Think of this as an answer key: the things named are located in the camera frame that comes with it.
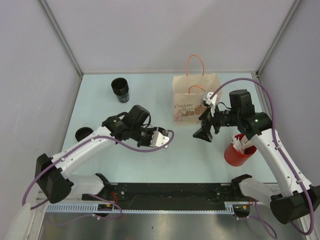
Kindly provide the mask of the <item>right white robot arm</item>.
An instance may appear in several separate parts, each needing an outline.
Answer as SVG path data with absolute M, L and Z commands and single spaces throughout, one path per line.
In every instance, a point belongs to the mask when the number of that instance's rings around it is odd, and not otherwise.
M 320 188 L 296 166 L 278 132 L 272 128 L 270 117 L 264 112 L 255 112 L 251 94 L 246 89 L 230 92 L 229 99 L 230 109 L 221 111 L 213 92 L 203 94 L 201 102 L 207 109 L 199 117 L 201 127 L 193 137 L 211 142 L 211 128 L 218 134 L 220 127 L 237 127 L 263 156 L 278 184 L 272 188 L 244 174 L 232 179 L 231 196 L 237 201 L 251 197 L 265 204 L 282 224 L 314 213 L 320 205 Z

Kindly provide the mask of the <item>tall black tumbler cup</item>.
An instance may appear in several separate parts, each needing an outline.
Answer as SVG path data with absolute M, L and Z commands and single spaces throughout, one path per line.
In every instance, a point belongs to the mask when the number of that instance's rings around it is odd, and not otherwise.
M 115 78 L 111 82 L 111 88 L 120 103 L 126 103 L 129 101 L 129 85 L 125 78 Z

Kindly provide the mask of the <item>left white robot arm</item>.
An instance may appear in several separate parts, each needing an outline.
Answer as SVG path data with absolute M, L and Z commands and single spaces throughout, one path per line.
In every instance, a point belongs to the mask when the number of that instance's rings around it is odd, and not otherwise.
M 52 157 L 45 153 L 40 155 L 36 160 L 35 177 L 48 201 L 56 204 L 70 194 L 92 194 L 100 200 L 107 199 L 111 188 L 101 173 L 81 176 L 74 172 L 96 153 L 119 141 L 132 139 L 138 147 L 150 147 L 155 129 L 144 127 L 144 122 L 150 118 L 149 111 L 134 105 L 129 112 L 108 117 L 96 131 L 64 152 Z

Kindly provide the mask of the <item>paper takeout bag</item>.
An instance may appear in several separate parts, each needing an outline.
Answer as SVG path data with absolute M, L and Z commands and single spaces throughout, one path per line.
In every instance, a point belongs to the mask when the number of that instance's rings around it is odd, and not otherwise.
M 175 126 L 199 124 L 199 117 L 207 109 L 202 103 L 203 96 L 215 92 L 221 85 L 219 76 L 216 73 L 206 74 L 204 63 L 200 62 L 201 74 L 189 74 L 187 68 L 184 75 L 173 77 L 172 115 Z

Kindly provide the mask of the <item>black coffee cup lid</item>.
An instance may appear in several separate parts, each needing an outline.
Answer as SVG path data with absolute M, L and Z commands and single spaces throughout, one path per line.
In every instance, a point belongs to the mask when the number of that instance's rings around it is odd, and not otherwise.
M 163 135 L 167 133 L 167 131 L 162 127 L 154 127 L 153 130 L 156 132 L 160 132 Z

